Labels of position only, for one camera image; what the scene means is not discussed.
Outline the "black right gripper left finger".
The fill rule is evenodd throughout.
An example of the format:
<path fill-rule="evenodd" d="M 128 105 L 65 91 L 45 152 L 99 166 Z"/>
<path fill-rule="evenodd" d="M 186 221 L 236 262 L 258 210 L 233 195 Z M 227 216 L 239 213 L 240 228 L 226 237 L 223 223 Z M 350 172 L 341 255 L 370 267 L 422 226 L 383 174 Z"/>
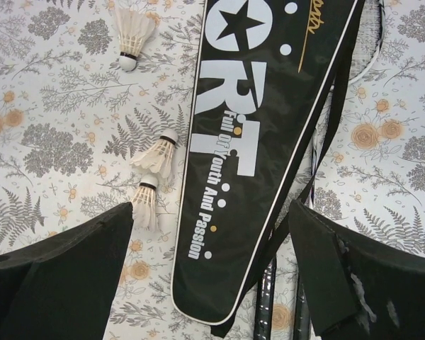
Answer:
<path fill-rule="evenodd" d="M 102 339 L 132 225 L 121 203 L 0 255 L 0 339 Z"/>

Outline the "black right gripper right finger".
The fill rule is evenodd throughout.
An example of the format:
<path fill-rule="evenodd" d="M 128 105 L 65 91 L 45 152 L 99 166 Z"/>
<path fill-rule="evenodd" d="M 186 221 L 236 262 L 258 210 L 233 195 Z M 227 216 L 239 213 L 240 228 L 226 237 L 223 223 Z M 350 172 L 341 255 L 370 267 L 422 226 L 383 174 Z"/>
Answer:
<path fill-rule="evenodd" d="M 298 200 L 288 224 L 316 336 L 425 339 L 425 258 L 328 220 Z"/>

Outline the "white feather shuttlecock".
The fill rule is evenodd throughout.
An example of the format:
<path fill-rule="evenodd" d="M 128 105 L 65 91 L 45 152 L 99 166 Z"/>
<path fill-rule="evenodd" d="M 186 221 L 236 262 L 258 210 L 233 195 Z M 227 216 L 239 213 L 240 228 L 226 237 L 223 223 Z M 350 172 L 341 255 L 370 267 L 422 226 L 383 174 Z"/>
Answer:
<path fill-rule="evenodd" d="M 175 130 L 165 129 L 149 149 L 136 154 L 130 160 L 130 165 L 167 179 L 171 173 L 172 159 L 178 139 L 179 136 Z"/>
<path fill-rule="evenodd" d="M 152 232 L 158 230 L 156 198 L 158 179 L 153 174 L 144 175 L 131 199 L 135 226 Z"/>
<path fill-rule="evenodd" d="M 115 8 L 120 54 L 118 64 L 124 72 L 131 72 L 137 66 L 146 41 L 155 29 L 155 22 L 144 13 L 126 8 Z"/>

